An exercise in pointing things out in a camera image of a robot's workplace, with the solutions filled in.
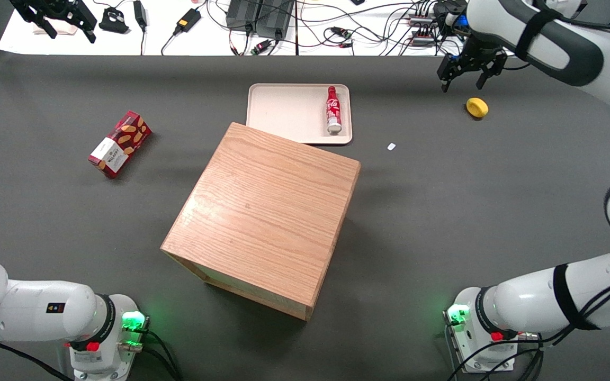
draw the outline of green led light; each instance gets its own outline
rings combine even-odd
[[[121,327],[126,330],[140,330],[145,326],[145,315],[140,311],[131,311],[121,316]]]
[[[465,323],[465,319],[470,316],[470,307],[464,304],[453,304],[446,311],[448,318],[451,319],[451,323],[454,325]]]

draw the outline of white table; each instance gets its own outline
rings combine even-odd
[[[111,3],[112,5],[118,3],[116,0],[102,0],[102,2]],[[225,25],[225,13],[223,10],[227,10],[229,2],[230,0],[218,0],[217,3],[216,0],[208,0],[208,3],[199,9],[202,19],[189,32],[177,36],[168,45],[165,54],[167,56],[232,56],[228,42],[230,33],[227,29],[223,29],[213,21],[215,19],[220,24]],[[98,19],[98,22],[100,22],[105,6],[95,4],[92,0],[85,0],[85,3]],[[199,4],[192,3],[191,0],[142,0],[142,3],[148,14],[149,26],[145,39],[145,55],[148,56],[160,55],[160,50],[167,39],[171,37],[177,20],[191,7],[199,6]],[[303,25],[303,22],[298,22],[299,44],[301,46],[312,46],[318,43],[317,38],[320,41],[324,40],[322,34],[326,28],[338,26],[352,30],[358,27],[358,24],[349,17],[345,17],[342,12],[325,5],[334,5],[349,13],[377,7],[378,5],[387,5],[353,16],[354,20],[359,24],[370,28],[377,34],[383,35],[383,27],[388,15],[401,7],[410,7],[411,3],[407,0],[395,0],[394,2],[392,0],[368,0],[362,5],[354,5],[349,0],[302,0],[296,3],[296,5],[298,7],[298,17],[305,21],[324,20],[341,16],[338,19],[326,22],[305,22],[311,31],[306,25]],[[96,26],[96,41],[94,44],[91,44],[81,31],[77,31],[74,35],[59,34],[55,39],[51,39],[45,34],[32,34],[33,24],[24,22],[20,15],[14,12],[0,41],[0,50],[21,54],[139,55],[142,32],[134,19],[131,0],[126,0],[119,6],[119,10],[124,13],[126,25],[131,30],[127,34],[117,34],[103,31]],[[394,13],[390,22],[399,19],[403,13],[404,10]],[[395,24],[397,24],[397,21],[392,23],[392,28],[388,28],[388,32],[394,29]],[[399,25],[390,38],[395,41],[404,40],[404,38],[409,36],[407,31],[409,31],[407,20],[400,20]],[[358,56],[377,56],[385,50],[387,43],[371,42],[362,35],[377,38],[369,31],[360,31],[359,34],[355,34],[353,36],[354,54]],[[238,50],[244,48],[245,38],[244,32],[232,32],[232,41]],[[253,46],[264,40],[264,38],[257,36],[257,34],[252,35],[249,37],[247,50],[251,50]],[[295,41],[294,17],[291,18],[291,28],[286,33],[286,40]],[[439,54],[442,55],[443,51],[458,53],[460,45],[460,42],[457,40],[444,43]],[[402,46],[397,46],[389,55],[399,55],[399,52],[403,50],[400,48]],[[433,56],[435,51],[434,46],[409,48],[403,55]],[[302,56],[350,56],[353,54],[353,50],[349,48],[317,46],[315,48],[301,47],[299,53]],[[293,56],[295,55],[295,44],[283,41],[274,50],[273,55]]]

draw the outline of red button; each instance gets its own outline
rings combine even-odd
[[[89,352],[96,352],[99,347],[100,347],[99,342],[90,342],[86,345],[86,350],[88,350]]]

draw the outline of black strap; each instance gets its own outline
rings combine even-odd
[[[571,297],[569,285],[566,283],[566,269],[568,267],[568,264],[564,264],[554,268],[554,280],[552,281],[554,298],[557,299],[559,308],[572,327],[585,331],[599,330],[599,327],[587,321],[587,319],[579,313],[576,303],[573,301],[573,297]]]
[[[515,54],[521,60],[527,60],[528,47],[531,46],[533,38],[540,33],[545,24],[552,20],[559,19],[562,16],[561,13],[555,10],[540,10],[537,14],[533,15],[526,24],[526,28],[519,37],[519,42],[515,48]]]

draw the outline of wood grain surface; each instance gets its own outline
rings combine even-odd
[[[186,267],[200,265],[191,270],[202,279],[243,294],[262,289],[311,314],[360,169],[353,159],[233,123],[162,250]]]

